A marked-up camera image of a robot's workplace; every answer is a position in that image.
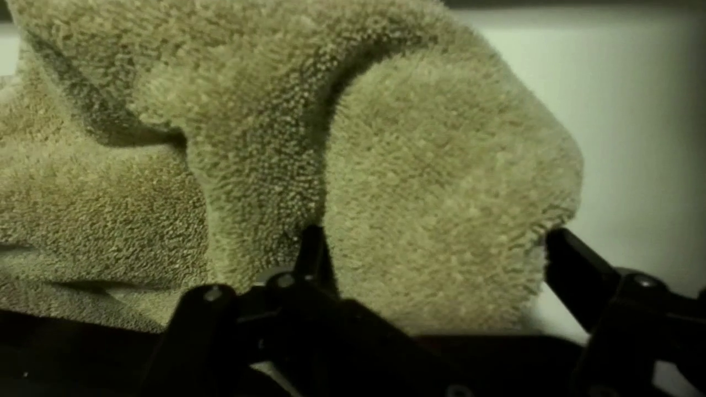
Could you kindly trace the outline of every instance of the terry cloth towel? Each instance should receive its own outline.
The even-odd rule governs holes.
[[[572,135],[434,0],[9,0],[0,307],[161,332],[322,226],[411,333],[523,332]]]

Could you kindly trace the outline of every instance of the towel fold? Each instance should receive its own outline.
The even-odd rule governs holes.
[[[411,333],[520,332],[572,135],[434,0],[9,0],[0,307],[159,332],[322,226]]]

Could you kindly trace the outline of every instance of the white background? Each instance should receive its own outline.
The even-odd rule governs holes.
[[[569,226],[610,262],[652,272],[676,292],[706,288],[706,198],[698,110],[698,14],[665,9],[456,11],[576,135],[586,193]],[[0,75],[19,38],[0,25]],[[545,292],[536,317],[586,340]],[[665,368],[663,383],[698,396]]]

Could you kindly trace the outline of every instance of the beige towel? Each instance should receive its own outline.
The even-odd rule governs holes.
[[[322,226],[411,333],[519,332],[576,141],[434,0],[9,0],[0,307],[159,332]]]

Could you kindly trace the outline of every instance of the fabric texture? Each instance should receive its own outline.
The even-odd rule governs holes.
[[[161,332],[322,226],[411,333],[523,332],[572,135],[434,0],[9,0],[0,307]]]

